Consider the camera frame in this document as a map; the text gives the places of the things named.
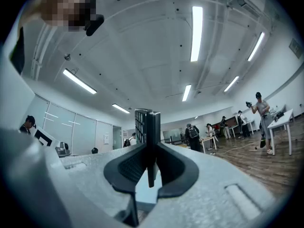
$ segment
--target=fluorescent light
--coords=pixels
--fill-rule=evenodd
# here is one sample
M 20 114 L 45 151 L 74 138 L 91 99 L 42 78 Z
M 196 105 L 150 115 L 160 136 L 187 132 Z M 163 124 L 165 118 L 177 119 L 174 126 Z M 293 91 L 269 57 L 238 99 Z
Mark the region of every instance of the fluorescent light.
M 50 114 L 50 113 L 47 113 L 47 112 L 45 112 L 46 114 L 48 114 L 48 115 L 50 115 L 50 116 L 54 116 L 54 115 L 52 115 L 52 114 Z M 54 116 L 54 117 L 57 117 L 57 116 Z M 58 118 L 58 117 L 57 117 Z
M 195 62 L 199 58 L 200 41 L 203 30 L 203 8 L 192 7 L 192 49 L 190 61 Z
M 67 125 L 67 124 L 64 124 L 64 123 L 62 123 L 62 125 L 73 127 L 73 126 L 71 126 L 71 125 Z
M 251 52 L 250 56 L 248 57 L 248 61 L 249 61 L 249 62 L 251 61 L 251 59 L 253 58 L 253 56 L 254 56 L 255 53 L 257 52 L 258 47 L 261 45 L 262 40 L 263 40 L 263 38 L 264 38 L 264 35 L 265 35 L 264 32 L 262 32 L 262 33 L 260 34 L 260 37 L 259 37 L 258 40 L 257 40 L 257 43 L 256 43 L 255 48 L 253 48 L 253 51 Z
M 80 80 L 78 77 L 76 77 L 74 74 L 72 74 L 68 69 L 65 69 L 63 71 L 63 74 L 65 76 L 67 76 L 68 78 L 72 79 L 76 84 L 78 84 L 81 87 L 83 87 L 84 89 L 86 89 L 88 92 L 90 92 L 92 94 L 96 94 L 97 93 L 96 90 L 94 90 L 93 88 L 91 88 L 90 86 L 88 86 L 85 82 L 83 82 L 82 80 Z
M 48 119 L 48 118 L 45 117 L 45 119 Z M 54 121 L 54 120 L 52 120 L 52 119 L 48 119 L 48 120 L 50 120 L 50 121 L 52 121 L 52 122 Z
M 112 106 L 116 107 L 117 109 L 123 111 L 124 113 L 130 113 L 127 110 L 124 110 L 123 108 L 121 108 L 118 104 L 113 104 Z
M 182 101 L 186 101 L 187 100 L 187 97 L 189 95 L 190 89 L 191 89 L 191 85 L 187 85 L 186 89 L 185 89 L 184 97 L 182 98 Z
M 71 121 L 69 121 L 70 123 L 73 123 L 73 124 L 78 124 L 78 125 L 81 125 L 81 124 L 79 124 L 79 123 L 75 123 L 75 122 L 71 122 Z
M 224 90 L 224 92 L 226 92 L 227 90 L 229 90 L 229 88 L 237 81 L 237 79 L 238 79 L 238 76 L 236 76 L 234 78 L 234 80 L 232 80 L 232 82 L 228 85 L 228 87 Z

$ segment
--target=man in gray shirt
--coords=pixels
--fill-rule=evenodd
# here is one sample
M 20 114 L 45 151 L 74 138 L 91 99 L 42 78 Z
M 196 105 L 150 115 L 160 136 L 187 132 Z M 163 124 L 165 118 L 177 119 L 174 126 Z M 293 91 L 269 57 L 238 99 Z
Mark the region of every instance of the man in gray shirt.
M 269 104 L 262 100 L 262 95 L 260 92 L 256 93 L 257 103 L 254 106 L 251 106 L 252 113 L 255 114 L 257 111 L 260 113 L 261 116 L 261 123 L 265 134 L 266 139 L 266 147 L 267 147 L 267 153 L 272 154 L 272 150 L 270 149 L 270 130 L 268 129 L 268 126 L 272 123 L 272 118 L 269 113 L 270 106 Z

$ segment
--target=dark wood floor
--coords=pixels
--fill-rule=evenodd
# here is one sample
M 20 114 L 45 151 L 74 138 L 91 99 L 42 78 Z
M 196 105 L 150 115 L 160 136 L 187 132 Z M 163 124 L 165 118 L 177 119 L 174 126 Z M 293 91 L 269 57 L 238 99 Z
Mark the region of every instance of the dark wood floor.
M 289 155 L 287 131 L 281 129 L 275 131 L 274 156 L 267 154 L 266 147 L 260 148 L 260 131 L 244 140 L 239 139 L 239 135 L 236 135 L 236 138 L 232 136 L 230 140 L 221 137 L 217 144 L 220 148 L 212 152 L 260 181 L 276 197 L 280 197 L 292 190 L 303 166 L 304 116 L 290 124 L 290 131 L 292 155 Z

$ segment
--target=white ceiling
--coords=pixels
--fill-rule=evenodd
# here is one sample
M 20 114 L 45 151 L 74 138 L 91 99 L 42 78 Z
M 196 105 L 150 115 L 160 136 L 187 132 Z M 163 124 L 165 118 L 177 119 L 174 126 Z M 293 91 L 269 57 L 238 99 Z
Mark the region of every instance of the white ceiling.
M 253 62 L 247 62 L 257 37 L 270 23 L 254 18 L 236 0 L 97 0 L 96 12 L 104 24 L 91 37 L 85 32 L 58 28 L 42 60 L 38 80 L 60 92 L 122 119 L 114 109 L 150 108 L 171 113 L 216 101 L 235 76 L 240 79 Z M 227 8 L 231 2 L 234 9 Z M 191 8 L 203 7 L 203 33 L 199 60 L 190 62 Z M 32 57 L 43 22 L 25 28 L 25 76 L 31 75 Z M 65 61 L 64 54 L 71 54 Z M 77 69 L 77 76 L 97 91 L 92 95 L 68 80 L 63 70 Z M 192 84 L 187 102 L 185 86 Z

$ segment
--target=ceiling vent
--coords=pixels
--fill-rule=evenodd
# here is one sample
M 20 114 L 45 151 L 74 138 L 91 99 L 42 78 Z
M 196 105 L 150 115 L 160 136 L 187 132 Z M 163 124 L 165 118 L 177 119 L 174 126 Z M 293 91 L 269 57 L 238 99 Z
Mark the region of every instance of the ceiling vent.
M 237 0 L 239 5 L 250 12 L 253 16 L 259 18 L 265 8 L 266 0 Z

